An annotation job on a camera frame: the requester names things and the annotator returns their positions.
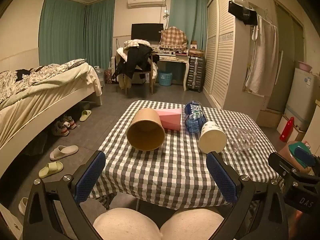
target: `pink bowl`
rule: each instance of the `pink bowl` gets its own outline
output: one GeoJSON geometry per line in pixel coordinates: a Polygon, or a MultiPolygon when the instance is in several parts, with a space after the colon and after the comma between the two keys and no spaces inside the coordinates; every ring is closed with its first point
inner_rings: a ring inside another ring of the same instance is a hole
{"type": "Polygon", "coordinates": [[[298,61],[299,62],[299,68],[304,70],[304,71],[307,71],[308,73],[310,73],[312,67],[302,61],[298,61]]]}

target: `curtain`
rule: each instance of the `curtain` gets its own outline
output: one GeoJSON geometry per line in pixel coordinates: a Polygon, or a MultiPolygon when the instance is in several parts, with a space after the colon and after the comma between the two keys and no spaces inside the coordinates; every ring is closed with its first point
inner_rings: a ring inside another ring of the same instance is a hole
{"type": "MultiPolygon", "coordinates": [[[[208,0],[171,0],[168,26],[182,30],[191,41],[197,41],[197,48],[205,50],[208,25],[208,0]]],[[[185,65],[183,63],[167,63],[166,70],[172,72],[172,79],[178,83],[183,81],[185,65]]]]}
{"type": "Polygon", "coordinates": [[[44,0],[38,38],[40,65],[85,58],[84,16],[82,3],[44,0]]]}
{"type": "Polygon", "coordinates": [[[116,0],[102,0],[86,6],[84,48],[91,66],[109,68],[116,0]]]}

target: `white air conditioner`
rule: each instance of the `white air conditioner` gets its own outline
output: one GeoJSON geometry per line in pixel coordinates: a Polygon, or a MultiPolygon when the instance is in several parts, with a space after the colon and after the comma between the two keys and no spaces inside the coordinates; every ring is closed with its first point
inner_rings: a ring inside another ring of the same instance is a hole
{"type": "Polygon", "coordinates": [[[144,7],[144,6],[165,6],[165,0],[128,0],[128,6],[130,8],[144,7]]]}

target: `television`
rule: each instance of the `television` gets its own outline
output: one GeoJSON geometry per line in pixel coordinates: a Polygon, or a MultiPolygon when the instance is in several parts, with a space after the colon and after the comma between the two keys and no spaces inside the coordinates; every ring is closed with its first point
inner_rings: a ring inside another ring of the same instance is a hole
{"type": "Polygon", "coordinates": [[[131,25],[131,39],[160,41],[163,23],[137,23],[131,25]]]}

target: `bed frame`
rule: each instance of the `bed frame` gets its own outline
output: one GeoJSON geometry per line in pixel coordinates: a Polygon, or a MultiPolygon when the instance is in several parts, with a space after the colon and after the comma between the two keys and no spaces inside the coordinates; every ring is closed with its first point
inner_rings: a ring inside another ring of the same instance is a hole
{"type": "Polygon", "coordinates": [[[94,102],[98,106],[102,105],[101,97],[96,96],[94,85],[90,84],[61,98],[22,126],[0,148],[0,178],[12,161],[38,133],[84,98],[86,98],[86,101],[94,102]]]}

